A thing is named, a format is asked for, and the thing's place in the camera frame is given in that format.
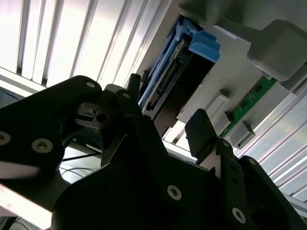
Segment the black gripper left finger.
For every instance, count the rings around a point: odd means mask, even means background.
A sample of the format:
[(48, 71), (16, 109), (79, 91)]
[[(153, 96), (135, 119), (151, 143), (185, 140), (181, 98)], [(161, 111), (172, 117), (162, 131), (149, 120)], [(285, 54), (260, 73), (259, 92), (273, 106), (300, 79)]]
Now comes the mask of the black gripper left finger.
[[(185, 188), (153, 122), (126, 89), (76, 76), (0, 110), (2, 205), (184, 205)], [(65, 145), (84, 127), (99, 130), (102, 168), (66, 185)]]

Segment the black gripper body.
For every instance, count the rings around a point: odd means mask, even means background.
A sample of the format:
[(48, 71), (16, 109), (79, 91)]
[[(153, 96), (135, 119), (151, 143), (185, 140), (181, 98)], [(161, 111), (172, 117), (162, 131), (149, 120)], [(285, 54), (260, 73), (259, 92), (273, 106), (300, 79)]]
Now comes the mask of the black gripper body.
[(204, 169), (171, 158), (182, 198), (160, 197), (145, 165), (128, 159), (72, 184), (52, 217), (55, 230), (222, 230), (229, 220), (216, 182)]

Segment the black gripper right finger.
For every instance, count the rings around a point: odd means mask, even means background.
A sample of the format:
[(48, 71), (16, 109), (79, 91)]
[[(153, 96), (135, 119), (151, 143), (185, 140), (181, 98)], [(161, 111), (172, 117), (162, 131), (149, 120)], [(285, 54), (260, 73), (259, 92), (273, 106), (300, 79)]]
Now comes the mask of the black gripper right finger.
[(238, 159), (198, 109), (185, 126), (190, 152), (207, 169), (213, 221), (220, 230), (297, 230), (299, 215), (261, 166)]

